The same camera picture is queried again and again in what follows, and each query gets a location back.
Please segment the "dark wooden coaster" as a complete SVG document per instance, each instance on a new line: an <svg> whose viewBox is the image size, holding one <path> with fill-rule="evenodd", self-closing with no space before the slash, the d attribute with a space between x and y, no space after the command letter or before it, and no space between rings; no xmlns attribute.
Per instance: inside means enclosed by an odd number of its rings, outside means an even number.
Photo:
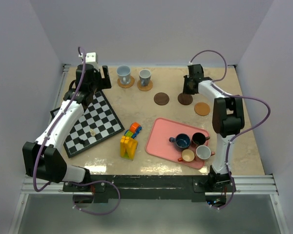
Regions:
<svg viewBox="0 0 293 234"><path fill-rule="evenodd" d="M192 95L189 94L184 94L184 93L180 93L178 95L178 102L182 105L190 105L193 102L193 97Z"/></svg>
<svg viewBox="0 0 293 234"><path fill-rule="evenodd" d="M163 92L157 93L153 99L154 102L158 105L166 105L169 102L169 96Z"/></svg>

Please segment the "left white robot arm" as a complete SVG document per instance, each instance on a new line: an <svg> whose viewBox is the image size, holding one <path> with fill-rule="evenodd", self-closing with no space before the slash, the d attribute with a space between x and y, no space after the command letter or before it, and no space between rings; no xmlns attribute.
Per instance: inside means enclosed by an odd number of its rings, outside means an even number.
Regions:
<svg viewBox="0 0 293 234"><path fill-rule="evenodd" d="M89 170L68 165L60 150L74 124L92 103L94 94L110 89L108 66L96 69L92 64L80 64L76 79L69 85L56 116L46 130L22 148L26 174L49 182L74 182L80 191L91 187Z"/></svg>

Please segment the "woven rattan coaster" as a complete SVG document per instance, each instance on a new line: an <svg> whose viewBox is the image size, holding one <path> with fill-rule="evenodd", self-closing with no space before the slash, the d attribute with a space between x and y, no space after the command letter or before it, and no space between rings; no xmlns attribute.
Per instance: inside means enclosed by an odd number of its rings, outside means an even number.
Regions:
<svg viewBox="0 0 293 234"><path fill-rule="evenodd" d="M198 102L194 106L194 111L200 116L207 116L210 113L210 107L205 102Z"/></svg>
<svg viewBox="0 0 293 234"><path fill-rule="evenodd" d="M138 83L137 83L137 87L138 87L138 89L139 89L140 91L149 91L149 90L151 90L152 87L153 87L153 82L150 80L147 86L143 86L143 85L141 84L141 81L139 80Z"/></svg>
<svg viewBox="0 0 293 234"><path fill-rule="evenodd" d="M117 80L117 84L121 87L121 88L130 88L131 86L133 86L133 84L135 83L135 78L133 76L130 76L130 83L129 84L122 84L120 82L120 79Z"/></svg>

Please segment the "small white cup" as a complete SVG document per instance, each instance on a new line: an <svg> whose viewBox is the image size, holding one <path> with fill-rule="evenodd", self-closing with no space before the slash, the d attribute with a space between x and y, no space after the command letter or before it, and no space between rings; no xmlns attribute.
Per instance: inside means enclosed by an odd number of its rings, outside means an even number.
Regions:
<svg viewBox="0 0 293 234"><path fill-rule="evenodd" d="M139 72L140 84L144 86L148 86L151 79L151 72L148 69L143 69Z"/></svg>

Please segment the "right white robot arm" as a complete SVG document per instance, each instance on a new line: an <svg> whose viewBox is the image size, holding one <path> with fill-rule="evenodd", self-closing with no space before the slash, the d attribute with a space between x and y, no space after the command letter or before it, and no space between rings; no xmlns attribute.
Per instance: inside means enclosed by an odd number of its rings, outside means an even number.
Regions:
<svg viewBox="0 0 293 234"><path fill-rule="evenodd" d="M245 126L242 98L226 93L215 85L210 77L205 77L200 64L188 66L188 75L184 76L183 93L201 94L213 102L212 127L217 134L217 146L207 180L202 186L211 192L219 192L225 187L235 192L230 162L234 137Z"/></svg>

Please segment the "pink tray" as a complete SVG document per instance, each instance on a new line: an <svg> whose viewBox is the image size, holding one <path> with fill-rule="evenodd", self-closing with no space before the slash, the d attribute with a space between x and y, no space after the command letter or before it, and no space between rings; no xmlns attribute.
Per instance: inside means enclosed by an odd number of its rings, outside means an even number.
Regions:
<svg viewBox="0 0 293 234"><path fill-rule="evenodd" d="M155 120L151 129L146 144L146 152L150 155L179 163L181 165L201 169L205 162L198 157L192 162L178 161L181 157L181 151L179 151L172 142L169 142L170 137L175 137L178 134L187 134L189 137L192 137L192 135L197 132L203 133L206 137L209 136L209 132L204 129L159 117Z"/></svg>

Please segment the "dark blue cup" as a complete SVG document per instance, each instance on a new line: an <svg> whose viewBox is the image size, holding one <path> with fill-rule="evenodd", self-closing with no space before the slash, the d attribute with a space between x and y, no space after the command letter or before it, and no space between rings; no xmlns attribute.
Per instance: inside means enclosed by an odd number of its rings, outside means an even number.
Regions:
<svg viewBox="0 0 293 234"><path fill-rule="evenodd" d="M178 150L188 149L191 144L191 139L187 134L178 134L176 137L170 137L169 142L174 144Z"/></svg>

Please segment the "large light blue cup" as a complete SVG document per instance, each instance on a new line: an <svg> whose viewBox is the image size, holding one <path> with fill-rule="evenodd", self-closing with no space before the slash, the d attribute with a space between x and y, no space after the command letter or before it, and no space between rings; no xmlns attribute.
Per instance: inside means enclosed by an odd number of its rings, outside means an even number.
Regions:
<svg viewBox="0 0 293 234"><path fill-rule="evenodd" d="M131 69L127 65L121 65L116 70L118 80L122 85L128 85L131 82Z"/></svg>

